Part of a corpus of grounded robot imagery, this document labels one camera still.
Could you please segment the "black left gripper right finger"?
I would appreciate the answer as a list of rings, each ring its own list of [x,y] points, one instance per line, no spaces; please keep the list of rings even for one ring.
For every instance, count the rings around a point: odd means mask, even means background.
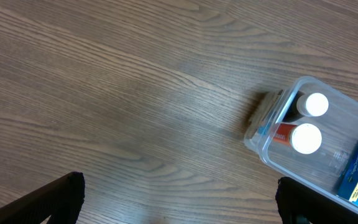
[[[358,214],[289,177],[278,180],[275,199],[283,224],[358,224]]]

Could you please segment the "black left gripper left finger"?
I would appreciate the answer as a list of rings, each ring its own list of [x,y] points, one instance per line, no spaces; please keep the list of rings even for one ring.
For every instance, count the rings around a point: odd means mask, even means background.
[[[85,178],[71,172],[0,208],[0,224],[75,224],[85,201]]]

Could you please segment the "orange bottle white cap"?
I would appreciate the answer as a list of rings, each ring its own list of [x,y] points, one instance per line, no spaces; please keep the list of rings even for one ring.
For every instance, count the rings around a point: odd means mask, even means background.
[[[299,125],[280,123],[273,136],[273,142],[291,146],[301,154],[312,154],[322,144],[322,134],[319,128],[310,123]]]

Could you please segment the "black bottle white cap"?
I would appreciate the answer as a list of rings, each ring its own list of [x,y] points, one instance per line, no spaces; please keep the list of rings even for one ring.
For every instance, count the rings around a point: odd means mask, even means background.
[[[303,93],[299,91],[291,102],[284,123],[292,123],[303,117],[318,117],[327,112],[329,101],[322,93]]]

